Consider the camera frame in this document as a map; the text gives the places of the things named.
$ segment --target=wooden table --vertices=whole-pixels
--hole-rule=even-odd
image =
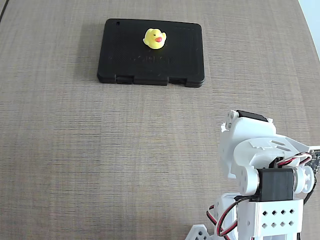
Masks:
[[[100,84],[109,18],[202,26],[206,82]],[[182,240],[236,190],[228,109],[320,145],[320,63],[298,1],[10,0],[0,23],[0,239]],[[320,234],[320,191],[302,239]]]

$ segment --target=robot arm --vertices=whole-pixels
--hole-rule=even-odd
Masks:
[[[194,225],[186,240],[296,240],[304,205],[296,194],[313,190],[320,146],[277,134],[270,118],[230,110],[218,151],[225,176],[236,180],[239,192],[223,194],[207,212],[214,235]]]

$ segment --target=orange beak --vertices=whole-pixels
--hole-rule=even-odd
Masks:
[[[162,41],[162,37],[157,37],[157,38],[155,39],[155,41],[156,41],[157,43],[160,43],[160,42]]]

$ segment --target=black case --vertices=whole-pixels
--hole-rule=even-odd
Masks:
[[[151,49],[143,38],[149,28],[166,33],[165,45]],[[101,83],[200,87],[205,80],[202,29],[199,24],[108,19],[97,77]]]

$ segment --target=rubber duck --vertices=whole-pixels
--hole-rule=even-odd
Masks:
[[[160,49],[165,45],[167,35],[159,29],[149,28],[144,36],[143,42],[151,49]]]

